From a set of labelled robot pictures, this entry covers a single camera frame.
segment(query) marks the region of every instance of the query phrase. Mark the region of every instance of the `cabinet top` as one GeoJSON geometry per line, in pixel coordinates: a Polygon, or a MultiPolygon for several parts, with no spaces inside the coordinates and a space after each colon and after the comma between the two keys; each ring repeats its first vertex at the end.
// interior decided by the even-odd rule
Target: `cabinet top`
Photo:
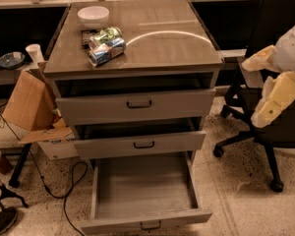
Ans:
{"type": "Polygon", "coordinates": [[[44,71],[94,74],[209,67],[219,69],[221,55],[211,43],[188,0],[122,0],[75,3],[61,29],[44,71]],[[121,30],[124,54],[94,68],[82,46],[84,26],[78,11],[100,5],[109,10],[109,27],[121,30]]]}

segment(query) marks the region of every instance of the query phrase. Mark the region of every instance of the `packaged item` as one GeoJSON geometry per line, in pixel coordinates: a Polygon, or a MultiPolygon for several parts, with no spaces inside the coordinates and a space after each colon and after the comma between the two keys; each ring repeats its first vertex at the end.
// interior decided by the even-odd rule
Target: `packaged item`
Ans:
{"type": "Polygon", "coordinates": [[[122,37],[122,33],[118,28],[107,28],[103,29],[98,33],[95,33],[89,37],[88,47],[90,49],[95,49],[100,44],[105,43],[117,37],[122,37]]]}
{"type": "Polygon", "coordinates": [[[88,59],[93,67],[111,60],[123,53],[126,49],[126,42],[122,37],[117,37],[100,44],[88,52],[88,59]]]}

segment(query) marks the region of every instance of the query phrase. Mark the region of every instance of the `white cup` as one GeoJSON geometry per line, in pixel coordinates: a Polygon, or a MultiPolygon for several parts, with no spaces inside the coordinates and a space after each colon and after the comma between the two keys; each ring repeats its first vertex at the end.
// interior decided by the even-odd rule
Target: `white cup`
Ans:
{"type": "Polygon", "coordinates": [[[34,64],[38,65],[39,62],[44,61],[39,44],[34,43],[28,45],[26,51],[34,64]]]}

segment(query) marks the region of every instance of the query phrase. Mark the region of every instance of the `drawer handle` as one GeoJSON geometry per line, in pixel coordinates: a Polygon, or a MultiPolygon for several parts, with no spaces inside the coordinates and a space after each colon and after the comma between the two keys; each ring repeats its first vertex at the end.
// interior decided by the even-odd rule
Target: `drawer handle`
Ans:
{"type": "Polygon", "coordinates": [[[155,146],[155,141],[152,141],[149,144],[145,145],[137,145],[137,143],[134,143],[134,148],[140,149],[140,148],[153,148],[155,146]]]}
{"type": "Polygon", "coordinates": [[[133,109],[133,108],[148,108],[148,107],[151,107],[151,100],[149,100],[148,102],[135,102],[135,103],[127,101],[127,107],[130,108],[130,109],[133,109]]]}
{"type": "Polygon", "coordinates": [[[156,230],[156,229],[160,229],[160,227],[161,227],[161,221],[158,220],[158,221],[156,221],[155,223],[158,223],[158,224],[155,225],[155,226],[152,226],[152,227],[146,227],[146,226],[144,226],[144,224],[141,222],[141,223],[140,223],[140,225],[141,225],[141,229],[142,229],[142,230],[145,230],[145,231],[147,231],[147,230],[156,230]]]}

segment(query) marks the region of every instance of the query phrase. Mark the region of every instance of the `cardboard box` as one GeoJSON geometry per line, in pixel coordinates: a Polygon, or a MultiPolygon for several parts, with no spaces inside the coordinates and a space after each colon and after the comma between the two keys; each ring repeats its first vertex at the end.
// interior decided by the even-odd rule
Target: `cardboard box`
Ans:
{"type": "Polygon", "coordinates": [[[76,138],[70,127],[29,132],[19,144],[37,142],[49,160],[79,156],[73,141],[76,138]]]}
{"type": "Polygon", "coordinates": [[[28,71],[22,71],[3,112],[6,121],[23,129],[49,129],[53,121],[55,99],[46,86],[28,71]]]}
{"type": "Polygon", "coordinates": [[[37,142],[49,160],[79,156],[74,146],[75,136],[71,133],[67,137],[37,142]]]}
{"type": "Polygon", "coordinates": [[[3,112],[6,121],[30,131],[19,144],[38,143],[49,159],[78,156],[74,134],[63,120],[52,127],[55,97],[40,71],[22,71],[3,112]]]}

